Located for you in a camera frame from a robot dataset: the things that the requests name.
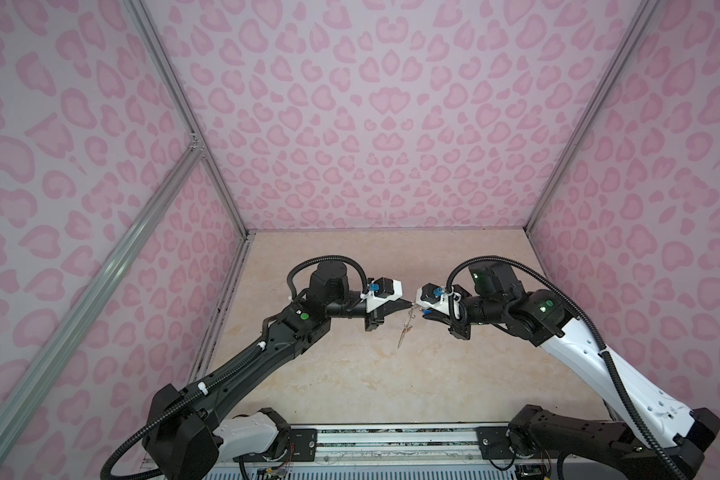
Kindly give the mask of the perforated metal ring disc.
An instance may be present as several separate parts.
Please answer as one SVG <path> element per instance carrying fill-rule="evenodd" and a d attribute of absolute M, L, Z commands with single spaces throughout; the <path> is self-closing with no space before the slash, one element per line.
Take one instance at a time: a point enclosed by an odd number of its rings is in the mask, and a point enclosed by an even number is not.
<path fill-rule="evenodd" d="M 398 343 L 397 343 L 397 348 L 398 348 L 398 349 L 401 348 L 401 346 L 402 346 L 402 344 L 403 344 L 403 342 L 404 342 L 404 340 L 405 340 L 406 335 L 411 331 L 411 329 L 412 329 L 412 323 L 413 323 L 413 320 L 414 320 L 414 318 L 415 318 L 415 315 L 416 315 L 416 309 L 415 309 L 415 308 L 411 308 L 411 309 L 408 311 L 408 313 L 407 313 L 407 319 L 406 319 L 405 323 L 403 324 L 403 327 L 402 327 L 402 330 L 401 330 L 401 333 L 400 333 L 400 336 L 399 336 L 399 339 L 398 339 Z"/>

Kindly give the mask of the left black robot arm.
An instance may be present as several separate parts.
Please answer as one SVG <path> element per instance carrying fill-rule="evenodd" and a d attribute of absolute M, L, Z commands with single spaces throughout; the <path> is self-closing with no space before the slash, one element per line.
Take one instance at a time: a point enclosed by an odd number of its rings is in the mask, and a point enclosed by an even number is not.
<path fill-rule="evenodd" d="M 118 461 L 141 445 L 155 463 L 139 479 L 202 479 L 220 458 L 225 439 L 215 431 L 231 410 L 269 375 L 321 340 L 335 318 L 364 322 L 368 331 L 391 313 L 411 304 L 399 280 L 372 279 L 355 260 L 323 255 L 305 260 L 286 276 L 291 297 L 279 313 L 262 322 L 262 331 L 243 351 L 181 390 L 171 385 L 153 397 L 145 426 L 104 462 L 100 476 L 115 478 Z"/>

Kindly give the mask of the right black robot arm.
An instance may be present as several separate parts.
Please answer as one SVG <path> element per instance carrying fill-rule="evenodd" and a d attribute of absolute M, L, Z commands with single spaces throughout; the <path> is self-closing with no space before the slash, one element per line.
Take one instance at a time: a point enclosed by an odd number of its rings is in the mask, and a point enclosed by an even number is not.
<path fill-rule="evenodd" d="M 574 300 L 532 268 L 486 255 L 456 266 L 444 285 L 419 288 L 416 304 L 427 320 L 459 340 L 491 325 L 527 341 L 584 381 L 611 412 L 609 421 L 524 406 L 508 422 L 499 448 L 512 461 L 557 453 L 557 472 L 577 456 L 628 479 L 692 479 L 720 431 L 720 418 L 664 392 L 609 347 Z"/>

